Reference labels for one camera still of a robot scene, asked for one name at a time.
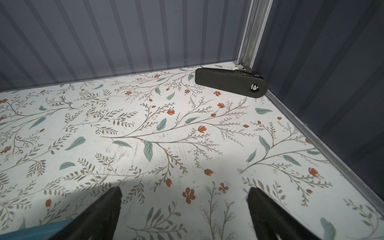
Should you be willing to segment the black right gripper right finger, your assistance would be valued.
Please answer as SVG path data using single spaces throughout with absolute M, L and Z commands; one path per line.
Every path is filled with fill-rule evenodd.
M 258 240 L 318 239 L 263 190 L 250 188 L 247 203 Z

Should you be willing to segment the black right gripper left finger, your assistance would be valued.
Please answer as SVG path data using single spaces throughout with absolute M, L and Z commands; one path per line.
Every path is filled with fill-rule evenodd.
M 85 209 L 51 240 L 112 240 L 121 211 L 122 191 L 113 187 Z

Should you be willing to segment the teal storage box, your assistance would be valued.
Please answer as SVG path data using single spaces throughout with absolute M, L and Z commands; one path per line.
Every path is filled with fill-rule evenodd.
M 43 226 L 17 230 L 1 235 L 1 240 L 48 240 L 65 228 L 71 221 L 61 221 Z

